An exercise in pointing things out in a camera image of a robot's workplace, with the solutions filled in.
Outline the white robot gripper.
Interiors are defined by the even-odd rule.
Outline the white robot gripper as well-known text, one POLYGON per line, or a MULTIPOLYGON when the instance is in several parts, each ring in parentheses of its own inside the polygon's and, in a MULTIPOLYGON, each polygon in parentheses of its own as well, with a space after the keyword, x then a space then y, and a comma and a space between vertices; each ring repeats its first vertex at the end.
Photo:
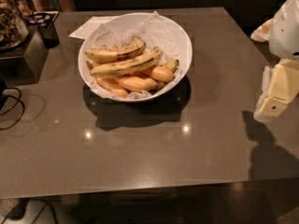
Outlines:
POLYGON ((273 20, 264 22, 250 38, 269 40, 270 52, 284 58, 263 70, 262 94, 253 117, 268 122, 278 118, 299 93, 299 0, 286 0, 273 20))

